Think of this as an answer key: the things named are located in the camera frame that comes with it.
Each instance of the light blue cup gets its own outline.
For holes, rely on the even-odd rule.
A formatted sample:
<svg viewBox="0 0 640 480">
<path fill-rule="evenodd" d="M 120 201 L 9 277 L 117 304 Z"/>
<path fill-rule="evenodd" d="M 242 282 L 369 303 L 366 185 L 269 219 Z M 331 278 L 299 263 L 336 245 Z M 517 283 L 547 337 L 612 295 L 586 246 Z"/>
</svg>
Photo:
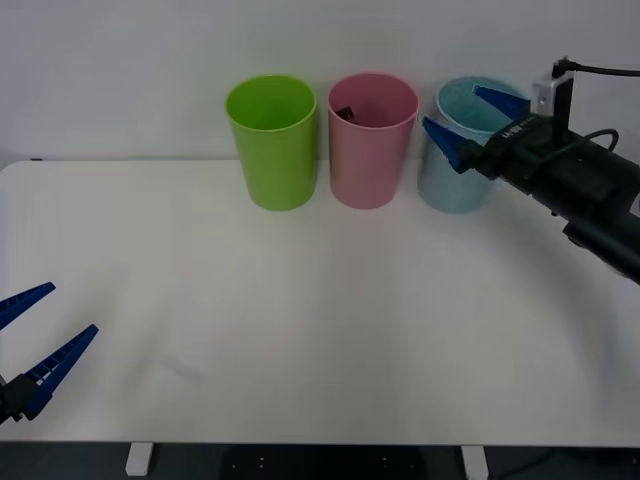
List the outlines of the light blue cup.
<svg viewBox="0 0 640 480">
<path fill-rule="evenodd" d="M 519 97 L 522 94 L 506 83 L 486 77 L 452 80 L 438 91 L 436 120 L 457 134 L 484 145 L 511 120 L 475 95 L 473 88 L 476 85 Z M 432 141 L 427 143 L 418 176 L 418 191 L 433 208 L 446 213 L 472 212 L 484 205 L 492 187 L 493 182 L 475 170 L 456 173 L 438 146 Z"/>
</svg>

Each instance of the plastic cup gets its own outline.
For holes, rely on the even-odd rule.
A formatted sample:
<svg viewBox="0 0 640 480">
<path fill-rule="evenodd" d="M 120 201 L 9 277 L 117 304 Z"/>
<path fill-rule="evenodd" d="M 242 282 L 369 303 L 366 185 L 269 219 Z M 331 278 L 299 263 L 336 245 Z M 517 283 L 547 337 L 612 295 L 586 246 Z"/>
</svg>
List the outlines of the plastic cup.
<svg viewBox="0 0 640 480">
<path fill-rule="evenodd" d="M 267 210 L 303 205 L 316 183 L 317 101 L 286 75 L 251 78 L 225 103 L 251 199 Z"/>
<path fill-rule="evenodd" d="M 478 142 L 487 143 L 511 120 L 473 93 L 476 85 L 521 96 L 510 85 L 486 77 L 452 80 L 436 95 L 437 120 L 451 130 Z M 446 213 L 468 213 L 486 202 L 494 182 L 475 170 L 458 174 L 437 145 L 429 142 L 422 156 L 418 177 L 420 196 L 433 208 Z"/>
<path fill-rule="evenodd" d="M 344 109 L 353 116 L 345 119 Z M 413 122 L 416 92 L 386 73 L 359 73 L 329 92 L 331 191 L 353 208 L 377 208 L 398 188 Z"/>
</svg>

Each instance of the cup rim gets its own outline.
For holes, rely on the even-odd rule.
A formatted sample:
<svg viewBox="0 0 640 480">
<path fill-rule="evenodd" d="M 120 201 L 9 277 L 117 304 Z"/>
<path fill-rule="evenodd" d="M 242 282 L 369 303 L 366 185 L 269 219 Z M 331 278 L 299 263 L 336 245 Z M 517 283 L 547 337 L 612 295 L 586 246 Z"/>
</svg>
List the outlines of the cup rim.
<svg viewBox="0 0 640 480">
<path fill-rule="evenodd" d="M 504 80 L 500 80 L 499 78 L 494 78 L 494 77 L 487 77 L 485 75 L 468 75 L 466 77 L 457 77 L 457 78 L 452 78 L 451 80 L 448 80 L 444 85 L 442 85 L 440 88 L 438 88 L 438 91 L 436 92 L 436 106 L 438 107 L 438 112 L 440 112 L 440 114 L 447 119 L 447 122 L 451 123 L 452 125 L 455 125 L 456 127 L 465 130 L 473 135 L 478 135 L 480 137 L 491 137 L 494 133 L 496 132 L 492 132 L 491 130 L 479 130 L 477 128 L 471 128 L 471 127 L 467 127 L 465 125 L 463 125 L 462 123 L 458 122 L 457 120 L 455 120 L 448 112 L 445 112 L 444 109 L 442 108 L 442 105 L 440 105 L 440 93 L 442 92 L 442 90 L 447 87 L 448 85 L 451 85 L 453 83 L 456 82 L 461 82 L 463 80 L 471 80 L 471 79 L 476 79 L 476 80 L 489 80 L 491 82 L 496 82 L 496 83 L 502 83 L 506 86 L 508 86 L 509 88 L 513 89 L 514 91 L 516 91 L 522 98 L 525 98 L 524 95 L 522 95 L 522 92 L 520 92 L 520 90 L 518 90 L 516 87 L 514 87 L 513 85 L 511 85 L 509 82 L 506 82 Z"/>
<path fill-rule="evenodd" d="M 273 129 L 270 129 L 270 130 L 265 130 L 265 129 L 261 129 L 261 128 L 247 127 L 246 125 L 243 125 L 242 123 L 238 122 L 235 118 L 233 118 L 231 116 L 231 114 L 229 113 L 229 98 L 231 98 L 231 95 L 238 88 L 242 87 L 243 85 L 245 85 L 245 84 L 247 84 L 249 82 L 252 82 L 254 80 L 258 80 L 260 78 L 265 78 L 265 77 L 286 78 L 287 80 L 294 80 L 294 81 L 304 85 L 304 87 L 307 90 L 309 90 L 309 92 L 311 93 L 311 97 L 313 98 L 313 105 L 311 106 L 311 109 L 309 110 L 309 113 L 307 113 L 301 120 L 298 120 L 296 123 L 292 123 L 291 125 L 287 125 L 286 127 L 273 128 Z M 301 124 L 305 123 L 307 120 L 309 120 L 309 118 L 311 118 L 316 113 L 317 109 L 318 109 L 318 96 L 316 95 L 316 92 L 313 90 L 313 88 L 311 88 L 311 85 L 309 85 L 304 80 L 299 79 L 298 77 L 294 77 L 293 75 L 287 75 L 286 73 L 266 73 L 266 74 L 263 74 L 263 75 L 254 75 L 253 77 L 246 78 L 242 82 L 238 83 L 235 87 L 233 87 L 231 89 L 231 91 L 229 91 L 229 93 L 227 94 L 227 98 L 224 101 L 224 111 L 227 114 L 227 117 L 229 118 L 229 121 L 231 123 L 233 123 L 234 125 L 244 129 L 244 130 L 248 130 L 250 132 L 255 132 L 255 133 L 276 133 L 276 132 L 283 132 L 285 130 L 289 130 L 291 128 L 297 127 L 298 125 L 301 125 Z"/>
<path fill-rule="evenodd" d="M 411 92 L 413 93 L 413 96 L 416 99 L 416 111 L 414 113 L 412 113 L 411 115 L 409 115 L 404 120 L 401 120 L 400 122 L 397 122 L 397 123 L 394 123 L 394 124 L 391 124 L 391 125 L 386 125 L 384 127 L 365 127 L 365 126 L 362 126 L 362 125 L 357 125 L 355 123 L 351 123 L 351 122 L 345 120 L 344 118 L 340 117 L 333 110 L 333 108 L 331 108 L 331 103 L 329 102 L 329 97 L 331 97 L 331 92 L 333 92 L 333 89 L 336 88 L 342 82 L 344 82 L 346 80 L 350 80 L 351 78 L 354 78 L 354 77 L 360 77 L 362 75 L 381 75 L 381 76 L 384 76 L 384 77 L 393 78 L 394 80 L 398 80 L 399 82 L 405 84 L 411 90 Z M 365 72 L 352 73 L 351 75 L 347 75 L 346 77 L 342 77 L 340 80 L 338 80 L 336 83 L 334 83 L 333 86 L 329 89 L 329 93 L 327 94 L 327 107 L 329 109 L 329 114 L 332 115 L 335 119 L 339 120 L 341 123 L 344 123 L 345 125 L 348 125 L 348 126 L 353 127 L 353 128 L 359 128 L 361 130 L 380 131 L 380 130 L 387 130 L 387 129 L 390 129 L 390 128 L 399 127 L 399 126 L 404 125 L 404 124 L 409 123 L 409 122 L 413 123 L 413 121 L 417 118 L 418 112 L 420 111 L 420 98 L 418 97 L 418 92 L 416 92 L 416 89 L 402 77 L 399 77 L 397 75 L 394 75 L 392 73 L 387 73 L 387 72 L 380 72 L 380 71 L 368 71 L 367 72 L 367 71 L 365 71 Z"/>
</svg>

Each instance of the floor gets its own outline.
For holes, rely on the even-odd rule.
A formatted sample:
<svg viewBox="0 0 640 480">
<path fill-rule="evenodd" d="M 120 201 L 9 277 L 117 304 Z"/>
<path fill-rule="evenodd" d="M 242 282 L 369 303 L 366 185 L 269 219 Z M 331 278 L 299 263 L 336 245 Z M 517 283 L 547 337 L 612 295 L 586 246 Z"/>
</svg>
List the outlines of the floor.
<svg viewBox="0 0 640 480">
<path fill-rule="evenodd" d="M 226 445 L 165 444 L 156 446 L 149 480 L 215 480 Z M 127 478 L 124 465 L 128 444 L 15 444 L 0 443 L 2 480 L 117 480 Z M 421 448 L 428 480 L 464 480 L 459 450 Z M 539 458 L 544 448 L 487 448 L 492 480 L 504 472 Z M 508 480 L 640 480 L 633 452 L 556 449 L 540 466 Z"/>
</svg>

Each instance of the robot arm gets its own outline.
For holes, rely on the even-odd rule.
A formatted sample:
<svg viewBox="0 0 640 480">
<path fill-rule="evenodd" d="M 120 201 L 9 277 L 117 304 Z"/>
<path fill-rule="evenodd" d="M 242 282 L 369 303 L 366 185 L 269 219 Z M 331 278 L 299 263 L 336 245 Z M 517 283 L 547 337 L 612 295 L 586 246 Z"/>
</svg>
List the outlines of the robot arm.
<svg viewBox="0 0 640 480">
<path fill-rule="evenodd" d="M 473 168 L 531 195 L 567 220 L 563 232 L 569 240 L 640 284 L 640 166 L 613 153 L 615 130 L 586 136 L 569 130 L 574 80 L 569 69 L 581 67 L 558 62 L 552 75 L 534 84 L 531 102 L 476 87 L 476 95 L 513 120 L 484 148 L 427 117 L 422 126 L 458 173 Z M 608 149 L 591 141 L 602 135 L 612 137 Z"/>
</svg>

